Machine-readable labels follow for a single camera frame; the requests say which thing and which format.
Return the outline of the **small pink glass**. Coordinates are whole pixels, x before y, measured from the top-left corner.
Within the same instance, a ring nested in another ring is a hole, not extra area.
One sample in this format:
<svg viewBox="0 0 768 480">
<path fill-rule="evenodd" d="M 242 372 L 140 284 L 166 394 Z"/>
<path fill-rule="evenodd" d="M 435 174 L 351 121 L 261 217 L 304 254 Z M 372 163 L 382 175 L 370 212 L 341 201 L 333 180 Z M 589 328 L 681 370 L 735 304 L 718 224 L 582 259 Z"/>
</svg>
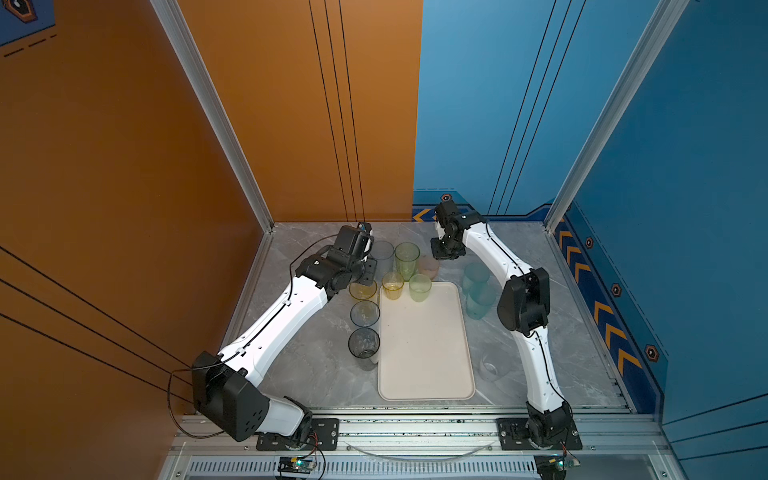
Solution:
<svg viewBox="0 0 768 480">
<path fill-rule="evenodd" d="M 439 274 L 440 262 L 429 255 L 422 256 L 417 262 L 418 273 L 435 280 Z"/>
</svg>

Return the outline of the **small yellow glass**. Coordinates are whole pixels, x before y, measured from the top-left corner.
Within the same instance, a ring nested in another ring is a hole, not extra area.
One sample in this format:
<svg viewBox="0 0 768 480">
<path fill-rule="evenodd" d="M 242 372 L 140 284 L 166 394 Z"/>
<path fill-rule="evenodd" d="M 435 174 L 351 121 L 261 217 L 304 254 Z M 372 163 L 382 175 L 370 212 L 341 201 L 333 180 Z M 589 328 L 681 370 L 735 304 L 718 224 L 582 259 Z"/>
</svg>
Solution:
<svg viewBox="0 0 768 480">
<path fill-rule="evenodd" d="M 382 278 L 382 292 L 385 298 L 397 300 L 401 297 L 405 281 L 397 271 L 386 273 Z"/>
</svg>

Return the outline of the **small green glass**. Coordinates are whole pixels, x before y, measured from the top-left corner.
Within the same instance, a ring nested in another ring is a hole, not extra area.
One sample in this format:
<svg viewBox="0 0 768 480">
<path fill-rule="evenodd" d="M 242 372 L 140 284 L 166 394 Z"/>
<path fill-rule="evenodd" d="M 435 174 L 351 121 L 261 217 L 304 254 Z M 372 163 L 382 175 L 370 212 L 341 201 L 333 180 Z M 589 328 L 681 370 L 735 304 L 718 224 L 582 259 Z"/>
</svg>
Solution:
<svg viewBox="0 0 768 480">
<path fill-rule="evenodd" d="M 414 274 L 409 280 L 409 294 L 414 302 L 425 301 L 431 292 L 432 280 L 421 273 Z"/>
</svg>

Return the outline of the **teal glass front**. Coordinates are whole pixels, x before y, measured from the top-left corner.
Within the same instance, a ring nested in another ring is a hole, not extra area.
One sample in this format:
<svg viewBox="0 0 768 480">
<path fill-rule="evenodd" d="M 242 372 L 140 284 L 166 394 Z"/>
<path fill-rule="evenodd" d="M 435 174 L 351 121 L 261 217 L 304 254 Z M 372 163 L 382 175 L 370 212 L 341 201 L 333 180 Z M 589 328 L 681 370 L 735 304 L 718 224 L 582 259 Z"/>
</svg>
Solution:
<svg viewBox="0 0 768 480">
<path fill-rule="evenodd" d="M 480 320 L 497 305 L 500 295 L 499 286 L 490 283 L 477 283 L 469 290 L 466 298 L 466 312 L 471 319 Z"/>
</svg>

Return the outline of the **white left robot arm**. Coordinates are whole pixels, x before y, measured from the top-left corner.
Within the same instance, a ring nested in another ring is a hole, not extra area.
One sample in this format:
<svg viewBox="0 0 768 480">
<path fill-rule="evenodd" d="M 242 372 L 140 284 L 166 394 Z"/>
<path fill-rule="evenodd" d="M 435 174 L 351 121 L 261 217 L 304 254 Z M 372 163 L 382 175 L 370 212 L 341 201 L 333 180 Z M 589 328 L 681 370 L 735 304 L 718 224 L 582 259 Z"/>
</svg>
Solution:
<svg viewBox="0 0 768 480">
<path fill-rule="evenodd" d="M 304 251 L 289 264 L 287 287 L 245 333 L 217 354 L 200 353 L 190 369 L 195 410 L 238 442 L 273 434 L 301 445 L 310 436 L 310 409 L 288 397 L 266 395 L 259 385 L 315 313 L 350 284 L 374 280 L 370 223 L 344 225 L 327 238 L 334 242 L 312 255 Z"/>
</svg>

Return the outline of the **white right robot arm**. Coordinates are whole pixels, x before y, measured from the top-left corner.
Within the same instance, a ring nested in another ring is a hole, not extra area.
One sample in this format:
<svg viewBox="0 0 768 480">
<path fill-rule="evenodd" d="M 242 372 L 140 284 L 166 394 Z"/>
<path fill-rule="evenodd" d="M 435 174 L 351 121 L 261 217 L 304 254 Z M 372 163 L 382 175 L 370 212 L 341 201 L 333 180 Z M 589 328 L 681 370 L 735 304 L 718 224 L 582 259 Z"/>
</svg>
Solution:
<svg viewBox="0 0 768 480">
<path fill-rule="evenodd" d="M 500 283 L 496 310 L 517 344 L 527 385 L 527 437 L 540 449 L 583 448 L 573 409 L 562 394 L 549 348 L 550 276 L 512 252 L 478 212 L 462 212 L 444 196 L 435 208 L 437 236 L 430 241 L 437 260 L 474 252 Z"/>
</svg>

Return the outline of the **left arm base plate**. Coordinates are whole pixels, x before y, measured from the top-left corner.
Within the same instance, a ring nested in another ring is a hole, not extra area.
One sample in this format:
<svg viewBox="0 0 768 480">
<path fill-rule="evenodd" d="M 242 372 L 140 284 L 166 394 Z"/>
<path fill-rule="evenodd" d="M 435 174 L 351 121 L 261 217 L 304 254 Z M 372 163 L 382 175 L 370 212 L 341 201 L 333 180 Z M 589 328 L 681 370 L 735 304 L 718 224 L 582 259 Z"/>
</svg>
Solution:
<svg viewBox="0 0 768 480">
<path fill-rule="evenodd" d="M 309 436 L 304 441 L 293 440 L 278 434 L 259 434 L 256 450 L 261 452 L 300 451 L 309 452 L 315 447 L 323 451 L 335 451 L 339 436 L 338 418 L 314 418 Z"/>
</svg>

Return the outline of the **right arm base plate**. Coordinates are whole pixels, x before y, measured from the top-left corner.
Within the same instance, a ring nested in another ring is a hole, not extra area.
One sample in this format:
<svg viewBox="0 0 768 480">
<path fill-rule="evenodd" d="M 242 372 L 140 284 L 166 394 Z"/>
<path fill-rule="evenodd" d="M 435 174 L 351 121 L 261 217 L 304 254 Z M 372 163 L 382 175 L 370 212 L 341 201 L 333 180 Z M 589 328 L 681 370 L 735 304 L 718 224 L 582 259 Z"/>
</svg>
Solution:
<svg viewBox="0 0 768 480">
<path fill-rule="evenodd" d="M 530 420 L 522 417 L 499 418 L 496 420 L 498 439 L 505 451 L 545 451 L 565 449 L 580 451 L 584 445 L 574 421 L 563 428 L 529 425 Z"/>
</svg>

